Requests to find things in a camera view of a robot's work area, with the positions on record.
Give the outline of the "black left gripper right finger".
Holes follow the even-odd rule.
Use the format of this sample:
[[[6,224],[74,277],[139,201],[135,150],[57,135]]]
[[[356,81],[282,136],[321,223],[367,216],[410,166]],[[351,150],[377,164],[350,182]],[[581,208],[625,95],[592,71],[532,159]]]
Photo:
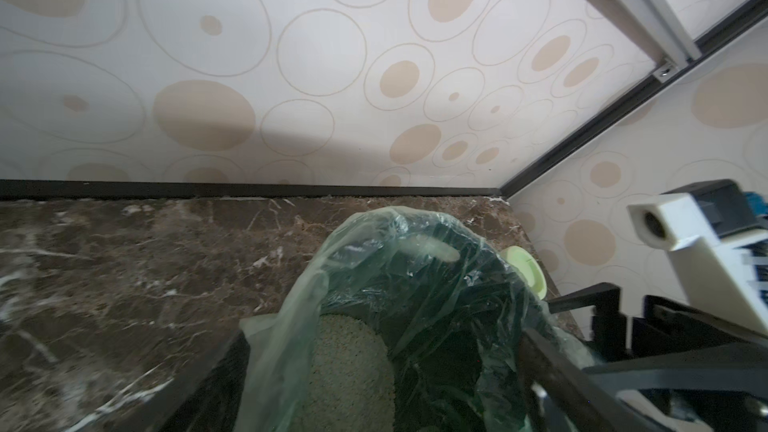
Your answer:
[[[537,331],[522,333],[517,376],[534,431],[664,431],[595,384]]]

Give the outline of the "light green jar lid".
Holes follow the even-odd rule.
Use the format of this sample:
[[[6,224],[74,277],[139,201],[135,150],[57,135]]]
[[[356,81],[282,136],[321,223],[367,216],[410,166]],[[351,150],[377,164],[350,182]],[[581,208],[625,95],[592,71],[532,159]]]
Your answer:
[[[501,252],[501,257],[517,270],[519,276],[540,300],[546,297],[548,288],[544,272],[527,250],[511,246]]]

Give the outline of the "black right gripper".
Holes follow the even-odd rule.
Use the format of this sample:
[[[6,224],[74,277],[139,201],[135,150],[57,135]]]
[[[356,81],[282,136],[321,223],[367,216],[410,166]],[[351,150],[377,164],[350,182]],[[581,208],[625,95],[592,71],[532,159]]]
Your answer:
[[[553,314],[591,310],[589,378],[610,393],[637,390],[663,414],[714,431],[767,428],[767,337],[669,299],[621,312],[621,288],[601,282],[547,301]]]

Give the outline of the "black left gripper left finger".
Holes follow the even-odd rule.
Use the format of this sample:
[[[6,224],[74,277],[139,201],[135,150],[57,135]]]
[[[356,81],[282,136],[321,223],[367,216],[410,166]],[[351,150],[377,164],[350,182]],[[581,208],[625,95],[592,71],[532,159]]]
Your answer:
[[[209,349],[121,421],[118,431],[232,431],[250,346],[241,331]]]

